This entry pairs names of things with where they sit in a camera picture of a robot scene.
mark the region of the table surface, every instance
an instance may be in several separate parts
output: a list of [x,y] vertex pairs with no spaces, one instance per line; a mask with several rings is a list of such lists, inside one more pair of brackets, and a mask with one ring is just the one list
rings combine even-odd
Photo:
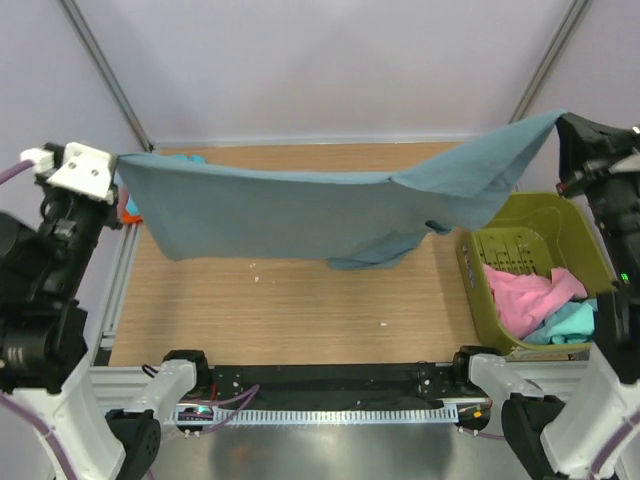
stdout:
[[[451,143],[181,149],[263,170],[394,171]],[[451,361],[477,343],[455,256],[456,233],[428,235],[393,270],[335,271],[326,261],[173,262],[142,227],[111,365],[159,364],[200,349],[210,364]]]

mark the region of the pink cloth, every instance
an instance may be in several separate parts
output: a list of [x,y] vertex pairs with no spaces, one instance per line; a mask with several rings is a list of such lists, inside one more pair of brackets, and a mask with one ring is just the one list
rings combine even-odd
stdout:
[[523,339],[571,299],[587,297],[584,285],[566,268],[539,275],[513,275],[484,265],[498,315],[506,329]]

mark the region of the turquoise cloth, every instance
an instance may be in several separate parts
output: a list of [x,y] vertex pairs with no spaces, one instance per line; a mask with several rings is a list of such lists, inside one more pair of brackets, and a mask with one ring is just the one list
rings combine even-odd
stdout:
[[597,311],[597,300],[569,302],[544,320],[523,342],[534,345],[589,342],[595,329],[593,313]]
[[118,172],[165,256],[329,259],[393,267],[429,232],[478,229],[564,111],[527,118],[399,172],[281,172],[134,153]]
[[[189,157],[187,157],[186,155],[174,155],[173,156],[176,160],[182,160],[182,161],[191,161],[191,162],[195,162],[195,163],[207,163],[207,161],[201,157],[200,155],[191,155]],[[133,198],[131,197],[131,195],[129,195],[129,198],[127,199],[127,212],[129,212],[129,215],[133,215],[134,217],[137,215],[140,215],[140,211],[138,210],[138,207],[136,206],[136,203],[133,201]]]

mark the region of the black cable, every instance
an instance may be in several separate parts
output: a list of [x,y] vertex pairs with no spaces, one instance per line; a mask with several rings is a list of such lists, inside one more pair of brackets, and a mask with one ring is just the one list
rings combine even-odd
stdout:
[[146,363],[144,365],[142,365],[142,371],[148,376],[148,377],[155,377],[158,374],[158,370],[156,370],[155,368],[153,368],[151,365],[147,365]]

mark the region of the wooden table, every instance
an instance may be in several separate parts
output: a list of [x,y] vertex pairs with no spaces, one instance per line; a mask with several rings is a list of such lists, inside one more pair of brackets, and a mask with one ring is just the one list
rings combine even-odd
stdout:
[[[453,144],[182,149],[265,170],[399,170]],[[476,343],[454,245],[429,235],[393,270],[325,261],[164,258],[143,228],[111,365],[159,364],[171,349],[211,364],[450,361]]]

